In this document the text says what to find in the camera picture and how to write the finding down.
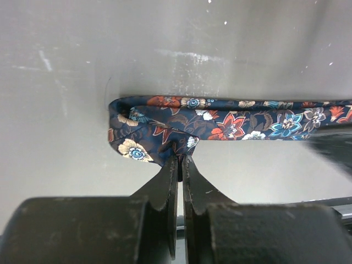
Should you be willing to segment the navy floral long tie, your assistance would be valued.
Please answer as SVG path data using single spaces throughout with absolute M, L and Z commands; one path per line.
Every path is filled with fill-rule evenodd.
M 164 165 L 191 155 L 201 140 L 305 140 L 351 122 L 351 101 L 236 101 L 131 96 L 109 106 L 108 141 L 125 158 Z

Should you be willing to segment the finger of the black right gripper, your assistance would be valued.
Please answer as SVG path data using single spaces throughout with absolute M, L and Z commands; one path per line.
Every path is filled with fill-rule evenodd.
M 351 180 L 351 128 L 319 128 L 305 141 Z

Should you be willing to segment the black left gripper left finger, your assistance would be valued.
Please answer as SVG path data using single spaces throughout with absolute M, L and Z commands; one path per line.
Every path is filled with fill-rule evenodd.
M 132 198 L 145 198 L 138 260 L 174 260 L 177 237 L 178 158 L 171 156 Z

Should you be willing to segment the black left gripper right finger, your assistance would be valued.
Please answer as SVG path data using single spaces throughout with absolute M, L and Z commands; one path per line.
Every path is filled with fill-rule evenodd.
M 183 157 L 180 169 L 183 183 L 186 262 L 215 263 L 208 205 L 236 202 L 219 191 L 199 172 L 191 156 Z

